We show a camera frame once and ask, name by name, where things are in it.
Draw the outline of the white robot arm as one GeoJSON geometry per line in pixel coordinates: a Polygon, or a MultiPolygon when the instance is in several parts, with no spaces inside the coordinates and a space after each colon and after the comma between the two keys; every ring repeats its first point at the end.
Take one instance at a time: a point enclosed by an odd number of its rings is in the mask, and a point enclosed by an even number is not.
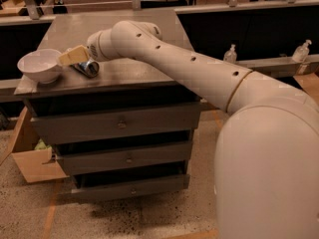
{"type": "Polygon", "coordinates": [[[187,87],[229,118],[214,161],[219,239],[319,239],[319,107],[305,92],[121,21],[62,54],[63,66],[130,58],[187,87]]]}

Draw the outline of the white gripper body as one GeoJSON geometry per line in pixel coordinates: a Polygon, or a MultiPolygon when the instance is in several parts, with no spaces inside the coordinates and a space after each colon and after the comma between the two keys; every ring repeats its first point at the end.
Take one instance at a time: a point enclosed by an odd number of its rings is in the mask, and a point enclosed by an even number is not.
{"type": "Polygon", "coordinates": [[[119,59],[121,57],[113,47],[111,32],[111,29],[99,31],[88,38],[87,47],[90,56],[94,60],[104,62],[119,59]]]}

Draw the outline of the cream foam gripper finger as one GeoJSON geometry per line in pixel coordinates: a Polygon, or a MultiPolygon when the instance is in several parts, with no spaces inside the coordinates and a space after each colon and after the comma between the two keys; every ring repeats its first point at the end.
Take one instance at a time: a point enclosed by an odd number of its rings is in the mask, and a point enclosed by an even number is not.
{"type": "Polygon", "coordinates": [[[88,49],[79,45],[74,48],[68,49],[65,53],[61,54],[57,59],[60,66],[69,66],[78,63],[87,62],[90,59],[88,49]]]}

